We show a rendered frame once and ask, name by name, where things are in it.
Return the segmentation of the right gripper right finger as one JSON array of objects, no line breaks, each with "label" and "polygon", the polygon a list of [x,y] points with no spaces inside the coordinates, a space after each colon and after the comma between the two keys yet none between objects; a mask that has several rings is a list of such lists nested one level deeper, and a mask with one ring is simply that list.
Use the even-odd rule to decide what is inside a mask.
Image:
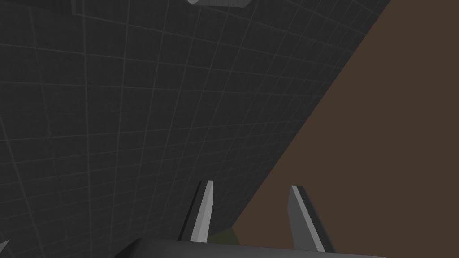
[{"label": "right gripper right finger", "polygon": [[334,246],[305,190],[302,186],[290,187],[287,213],[294,249],[334,253]]}]

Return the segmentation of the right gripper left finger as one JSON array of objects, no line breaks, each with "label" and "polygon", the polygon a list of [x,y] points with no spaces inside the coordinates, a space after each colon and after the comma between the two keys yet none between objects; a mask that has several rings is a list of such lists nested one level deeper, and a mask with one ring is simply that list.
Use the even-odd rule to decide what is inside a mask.
[{"label": "right gripper left finger", "polygon": [[203,242],[208,232],[213,208],[213,181],[200,181],[181,228],[178,240]]}]

